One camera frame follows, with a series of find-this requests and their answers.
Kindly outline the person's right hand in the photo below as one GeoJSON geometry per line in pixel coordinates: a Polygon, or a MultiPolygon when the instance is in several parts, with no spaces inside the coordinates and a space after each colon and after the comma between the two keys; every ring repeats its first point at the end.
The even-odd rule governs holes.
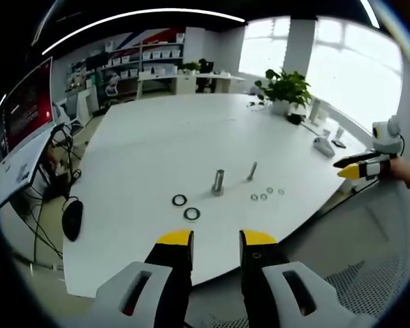
{"type": "Polygon", "coordinates": [[[392,178],[403,181],[410,189],[410,161],[403,157],[391,159],[389,174],[392,178]]]}

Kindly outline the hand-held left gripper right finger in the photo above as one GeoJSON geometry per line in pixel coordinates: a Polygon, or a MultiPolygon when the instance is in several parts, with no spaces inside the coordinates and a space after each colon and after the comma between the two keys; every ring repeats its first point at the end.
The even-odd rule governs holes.
{"type": "Polygon", "coordinates": [[[335,288],[301,262],[289,262],[265,232],[239,232],[241,290],[250,327],[333,327],[335,288]]]}

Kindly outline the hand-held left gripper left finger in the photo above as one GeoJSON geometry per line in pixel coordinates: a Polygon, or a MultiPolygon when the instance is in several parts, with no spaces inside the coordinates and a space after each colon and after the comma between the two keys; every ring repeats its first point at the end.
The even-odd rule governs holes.
{"type": "Polygon", "coordinates": [[[191,294],[193,231],[168,232],[96,292],[95,327],[183,327],[191,294]]]}

